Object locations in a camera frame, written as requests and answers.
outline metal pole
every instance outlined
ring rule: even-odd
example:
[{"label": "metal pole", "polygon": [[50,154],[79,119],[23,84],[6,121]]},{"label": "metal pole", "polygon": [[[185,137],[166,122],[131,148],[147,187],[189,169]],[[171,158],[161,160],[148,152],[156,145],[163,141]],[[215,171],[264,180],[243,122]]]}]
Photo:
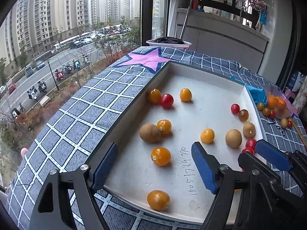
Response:
[{"label": "metal pole", "polygon": [[56,88],[57,88],[58,91],[59,91],[59,87],[58,87],[58,85],[57,85],[57,83],[56,83],[56,79],[55,79],[54,76],[53,76],[53,73],[52,73],[52,70],[51,70],[51,66],[50,66],[49,60],[48,60],[48,65],[49,65],[50,73],[51,73],[51,75],[52,75],[52,78],[53,78],[53,80],[54,80],[54,83],[56,84]]},{"label": "metal pole", "polygon": [[187,24],[188,24],[188,18],[189,18],[190,12],[191,12],[192,3],[193,3],[193,0],[190,1],[190,5],[189,5],[189,7],[188,7],[187,14],[185,15],[185,22],[183,23],[182,31],[181,31],[181,34],[180,34],[180,39],[181,39],[181,40],[182,40],[183,35],[184,35],[184,33],[185,33],[185,28],[186,28],[186,26],[187,26]]}]

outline pink star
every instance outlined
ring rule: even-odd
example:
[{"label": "pink star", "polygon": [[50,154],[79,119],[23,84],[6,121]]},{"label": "pink star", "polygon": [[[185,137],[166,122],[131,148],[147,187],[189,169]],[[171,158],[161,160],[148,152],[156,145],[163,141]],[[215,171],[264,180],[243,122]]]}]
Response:
[{"label": "pink star", "polygon": [[147,54],[128,53],[127,55],[132,59],[116,65],[117,67],[140,64],[156,72],[159,63],[168,62],[170,60],[169,58],[160,57],[158,48]]}]

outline red car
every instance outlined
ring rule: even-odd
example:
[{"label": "red car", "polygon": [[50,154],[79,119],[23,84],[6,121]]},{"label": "red car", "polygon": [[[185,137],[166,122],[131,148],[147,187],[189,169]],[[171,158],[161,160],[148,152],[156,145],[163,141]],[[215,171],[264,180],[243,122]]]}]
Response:
[{"label": "red car", "polygon": [[12,94],[13,91],[15,91],[16,89],[16,85],[14,83],[11,83],[10,86],[9,86],[9,94]]}]

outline faucet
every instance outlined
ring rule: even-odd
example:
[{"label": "faucet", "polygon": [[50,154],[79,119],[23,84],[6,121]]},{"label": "faucet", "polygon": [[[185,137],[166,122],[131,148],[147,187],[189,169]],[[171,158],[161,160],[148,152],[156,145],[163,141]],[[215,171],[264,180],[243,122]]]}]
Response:
[{"label": "faucet", "polygon": [[241,21],[241,15],[242,15],[242,8],[244,9],[244,12],[246,12],[245,6],[242,6],[240,9],[240,17],[239,17],[239,22]]}]

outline metal screw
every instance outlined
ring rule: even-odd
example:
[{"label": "metal screw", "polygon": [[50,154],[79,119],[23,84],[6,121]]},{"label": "metal screw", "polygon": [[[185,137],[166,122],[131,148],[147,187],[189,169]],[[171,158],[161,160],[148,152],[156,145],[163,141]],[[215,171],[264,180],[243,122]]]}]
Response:
[{"label": "metal screw", "polygon": [[226,164],[221,164],[220,169],[221,170],[228,170],[228,166]]},{"label": "metal screw", "polygon": [[88,165],[87,165],[87,164],[82,164],[82,165],[80,166],[80,169],[81,169],[81,170],[87,170],[87,169],[88,169]]},{"label": "metal screw", "polygon": [[251,171],[254,175],[259,175],[259,170],[252,170]]},{"label": "metal screw", "polygon": [[50,172],[49,172],[50,175],[54,175],[54,174],[56,174],[56,173],[57,173],[57,170],[56,170],[56,169],[52,169],[52,170],[50,170]]}]

